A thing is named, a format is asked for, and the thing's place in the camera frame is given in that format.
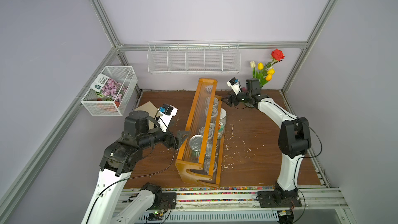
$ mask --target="black mounting plate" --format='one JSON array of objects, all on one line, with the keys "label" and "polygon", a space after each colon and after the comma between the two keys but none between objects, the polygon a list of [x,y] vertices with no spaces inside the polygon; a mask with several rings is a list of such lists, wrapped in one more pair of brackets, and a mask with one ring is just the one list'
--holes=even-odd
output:
[{"label": "black mounting plate", "polygon": [[153,207],[150,209],[176,209],[177,193],[163,193],[161,197],[161,203],[158,207]]},{"label": "black mounting plate", "polygon": [[289,197],[283,199],[279,204],[275,202],[273,197],[273,191],[258,191],[257,200],[260,203],[261,208],[291,208],[292,202],[295,207],[301,207],[301,201],[297,200],[296,197]]}]

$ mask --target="flower seed packet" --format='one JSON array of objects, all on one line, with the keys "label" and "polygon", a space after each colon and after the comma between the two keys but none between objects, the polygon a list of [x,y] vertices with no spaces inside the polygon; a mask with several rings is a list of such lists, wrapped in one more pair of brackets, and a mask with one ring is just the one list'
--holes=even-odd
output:
[{"label": "flower seed packet", "polygon": [[97,76],[90,88],[97,92],[97,95],[98,93],[101,93],[117,102],[122,101],[123,96],[127,91],[127,87],[122,86],[122,83],[117,82],[102,73]]}]

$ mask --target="wooden table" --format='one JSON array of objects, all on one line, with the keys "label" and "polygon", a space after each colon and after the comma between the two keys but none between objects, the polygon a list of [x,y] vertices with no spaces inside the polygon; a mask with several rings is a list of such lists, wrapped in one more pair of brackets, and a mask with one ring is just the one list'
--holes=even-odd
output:
[{"label": "wooden table", "polygon": [[[268,94],[286,109],[278,90],[263,90],[263,93]],[[175,123],[170,127],[170,131],[176,133],[178,130],[185,130],[194,95],[194,91],[146,91],[142,94],[140,105],[151,101],[156,107],[164,103],[177,107],[177,115],[173,117]],[[228,91],[217,91],[216,95],[224,97],[228,95]],[[244,105],[241,103],[238,107],[243,108]],[[220,186],[274,186],[282,162],[278,147],[279,127],[257,109],[236,109],[225,103],[222,103],[222,108],[226,110],[227,120]],[[144,156],[150,150],[150,148],[145,150]],[[173,152],[163,145],[156,145],[148,157],[137,163],[131,176],[147,175],[166,168],[173,157]],[[146,182],[164,188],[194,186],[181,180],[174,162],[160,174],[128,180],[125,188],[141,188]],[[320,185],[310,159],[304,159],[301,163],[298,184]]]}]

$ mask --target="wooden rack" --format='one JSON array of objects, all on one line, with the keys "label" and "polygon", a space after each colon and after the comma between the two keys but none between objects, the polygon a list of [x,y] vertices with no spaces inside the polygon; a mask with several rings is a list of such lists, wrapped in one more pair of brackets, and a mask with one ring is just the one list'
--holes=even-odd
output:
[{"label": "wooden rack", "polygon": [[[181,176],[182,181],[186,183],[196,184],[205,187],[220,187],[220,175],[222,164],[222,148],[224,145],[224,136],[221,140],[217,140],[218,123],[220,121],[221,97],[216,96],[217,80],[200,78],[193,99],[191,111],[185,130],[190,131],[188,139],[182,144],[177,160],[176,167]],[[204,170],[205,154],[207,147],[207,138],[210,131],[212,109],[214,100],[218,100],[218,114],[215,120],[213,130],[212,150],[210,159],[210,167],[208,173]],[[203,140],[200,152],[191,149],[189,141],[191,137],[200,133],[200,129],[204,127]],[[215,161],[217,163],[216,170],[213,171]]]}]

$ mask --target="wire basket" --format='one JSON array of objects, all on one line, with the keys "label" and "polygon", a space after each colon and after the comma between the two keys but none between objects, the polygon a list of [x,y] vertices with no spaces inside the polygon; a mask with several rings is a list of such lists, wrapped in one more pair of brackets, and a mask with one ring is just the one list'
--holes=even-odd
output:
[{"label": "wire basket", "polygon": [[239,45],[151,46],[150,73],[239,73]]},{"label": "wire basket", "polygon": [[123,116],[127,103],[137,84],[137,76],[134,70],[129,66],[106,66],[101,73],[122,83],[122,87],[127,87],[119,107],[117,107],[115,100],[97,101],[98,96],[91,88],[86,92],[80,102],[92,116]]}]

